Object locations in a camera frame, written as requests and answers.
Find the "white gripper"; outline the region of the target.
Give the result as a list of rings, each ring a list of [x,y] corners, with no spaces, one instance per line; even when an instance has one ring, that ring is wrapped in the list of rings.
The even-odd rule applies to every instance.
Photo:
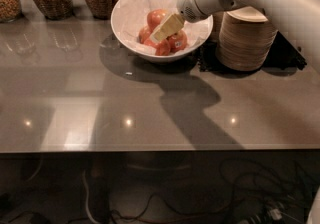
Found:
[[[160,24],[153,30],[150,39],[158,43],[167,37],[179,32],[185,20],[196,23],[205,20],[209,14],[205,13],[205,0],[177,0],[178,13],[170,13],[164,17]]]

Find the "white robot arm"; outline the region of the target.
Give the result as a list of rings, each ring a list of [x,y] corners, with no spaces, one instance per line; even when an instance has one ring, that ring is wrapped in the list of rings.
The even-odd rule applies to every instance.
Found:
[[[151,34],[159,42],[181,30],[186,22],[196,23],[214,13],[250,6],[320,72],[320,0],[177,0],[177,12],[161,21]]]

